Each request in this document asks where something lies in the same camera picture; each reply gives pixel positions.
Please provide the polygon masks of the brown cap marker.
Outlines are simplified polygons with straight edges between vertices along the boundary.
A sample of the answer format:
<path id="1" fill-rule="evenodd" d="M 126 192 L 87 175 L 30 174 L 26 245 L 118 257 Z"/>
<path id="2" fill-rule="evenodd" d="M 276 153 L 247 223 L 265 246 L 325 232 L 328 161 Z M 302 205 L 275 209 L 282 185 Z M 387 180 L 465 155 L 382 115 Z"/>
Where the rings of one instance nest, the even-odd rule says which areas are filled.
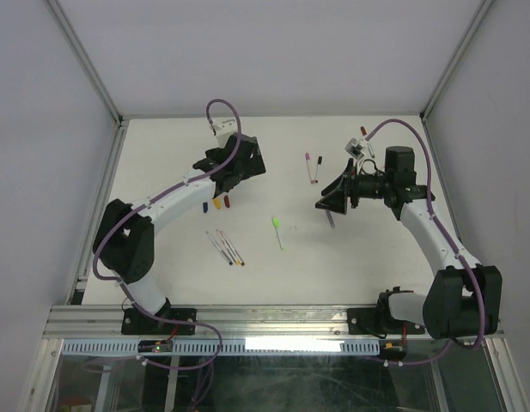
<path id="1" fill-rule="evenodd" d="M 221 231 L 220 234 L 222 235 L 222 238 L 225 240 L 225 242 L 227 243 L 229 249 L 231 250 L 231 252 L 235 256 L 236 263 L 239 264 L 240 266 L 244 266 L 245 265 L 245 261 L 241 257 L 240 253 L 235 249 L 234 244 L 229 240 L 229 238 L 227 237 L 227 235 L 223 231 Z"/>

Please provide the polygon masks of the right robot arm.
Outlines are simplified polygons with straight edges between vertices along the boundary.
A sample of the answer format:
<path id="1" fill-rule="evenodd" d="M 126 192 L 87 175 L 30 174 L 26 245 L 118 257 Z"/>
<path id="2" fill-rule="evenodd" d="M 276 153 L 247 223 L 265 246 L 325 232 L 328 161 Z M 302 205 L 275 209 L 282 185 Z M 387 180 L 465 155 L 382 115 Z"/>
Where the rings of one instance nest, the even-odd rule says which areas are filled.
<path id="1" fill-rule="evenodd" d="M 362 325 L 379 336 L 406 323 L 423 326 L 435 339 L 482 338 L 497 331 L 503 279 L 497 267 L 480 263 L 442 225 L 434 196 L 417 183 L 412 148 L 391 146 L 384 170 L 366 173 L 362 143 L 350 141 L 346 168 L 322 192 L 317 209 L 344 215 L 362 199 L 379 199 L 411 233 L 427 259 L 433 282 L 427 294 L 395 287 L 380 293 Z"/>

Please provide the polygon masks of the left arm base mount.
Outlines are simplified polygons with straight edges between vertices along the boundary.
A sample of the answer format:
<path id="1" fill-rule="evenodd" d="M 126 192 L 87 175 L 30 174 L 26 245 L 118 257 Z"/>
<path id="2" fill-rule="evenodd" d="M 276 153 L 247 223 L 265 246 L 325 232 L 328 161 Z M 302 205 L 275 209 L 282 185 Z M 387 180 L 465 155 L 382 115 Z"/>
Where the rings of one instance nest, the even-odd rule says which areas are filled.
<path id="1" fill-rule="evenodd" d="M 193 336 L 197 310 L 191 307 L 171 306 L 169 300 L 152 316 L 134 305 L 123 309 L 121 334 L 125 336 Z"/>

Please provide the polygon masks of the yellow marker pen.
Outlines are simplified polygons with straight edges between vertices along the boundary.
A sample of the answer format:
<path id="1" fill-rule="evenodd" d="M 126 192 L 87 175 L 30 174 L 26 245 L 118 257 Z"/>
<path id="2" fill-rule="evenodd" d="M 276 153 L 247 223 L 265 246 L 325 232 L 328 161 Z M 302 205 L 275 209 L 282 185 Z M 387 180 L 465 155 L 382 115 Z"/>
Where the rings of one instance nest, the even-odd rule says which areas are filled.
<path id="1" fill-rule="evenodd" d="M 238 255 L 236 254 L 234 248 L 230 245 L 230 243 L 225 238 L 224 234 L 220 230 L 216 230 L 216 234 L 218 238 L 222 241 L 224 247 L 226 248 L 226 251 L 230 258 L 232 259 L 233 263 L 236 265 L 241 265 L 241 260 L 238 258 Z"/>

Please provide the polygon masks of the blue marker pen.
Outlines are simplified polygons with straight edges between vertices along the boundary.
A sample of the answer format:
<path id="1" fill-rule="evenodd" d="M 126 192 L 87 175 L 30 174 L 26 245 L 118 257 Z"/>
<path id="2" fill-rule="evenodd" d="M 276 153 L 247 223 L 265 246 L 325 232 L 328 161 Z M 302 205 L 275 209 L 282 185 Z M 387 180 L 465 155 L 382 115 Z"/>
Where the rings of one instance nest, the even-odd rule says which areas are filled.
<path id="1" fill-rule="evenodd" d="M 234 262 L 233 260 L 229 257 L 229 255 L 227 254 L 227 252 L 225 252 L 223 250 L 223 248 L 218 244 L 218 242 L 216 241 L 216 239 L 213 237 L 213 235 L 206 231 L 206 235 L 208 237 L 208 239 L 210 240 L 210 242 L 212 243 L 212 245 L 217 249 L 217 251 L 221 254 L 222 258 L 227 262 L 227 264 L 229 266 L 233 266 L 234 265 Z"/>

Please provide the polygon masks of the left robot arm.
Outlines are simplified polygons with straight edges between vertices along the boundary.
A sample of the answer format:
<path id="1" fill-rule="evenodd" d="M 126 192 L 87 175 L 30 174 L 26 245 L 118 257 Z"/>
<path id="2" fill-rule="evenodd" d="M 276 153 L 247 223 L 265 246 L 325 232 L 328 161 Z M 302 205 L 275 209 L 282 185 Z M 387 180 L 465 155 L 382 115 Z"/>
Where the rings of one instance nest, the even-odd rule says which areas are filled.
<path id="1" fill-rule="evenodd" d="M 131 203 L 112 200 L 92 246 L 94 275 L 122 287 L 141 311 L 139 322 L 147 331 L 163 332 L 170 303 L 150 274 L 156 236 L 190 209 L 265 172 L 258 138 L 234 133 L 223 146 L 207 150 L 178 184 Z"/>

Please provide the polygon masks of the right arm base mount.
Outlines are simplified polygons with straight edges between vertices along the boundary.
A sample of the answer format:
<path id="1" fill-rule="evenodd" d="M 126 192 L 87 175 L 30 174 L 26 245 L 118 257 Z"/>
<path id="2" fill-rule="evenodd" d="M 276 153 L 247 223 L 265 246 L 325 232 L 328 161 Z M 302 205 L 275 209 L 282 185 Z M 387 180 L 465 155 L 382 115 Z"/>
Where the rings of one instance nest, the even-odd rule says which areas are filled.
<path id="1" fill-rule="evenodd" d="M 420 323 L 392 315 L 389 299 L 392 295 L 415 293 L 411 290 L 395 287 L 380 292 L 376 303 L 372 306 L 350 307 L 346 310 L 348 333 L 351 336 L 371 335 L 386 339 L 388 335 L 408 336 L 423 335 L 425 328 Z"/>

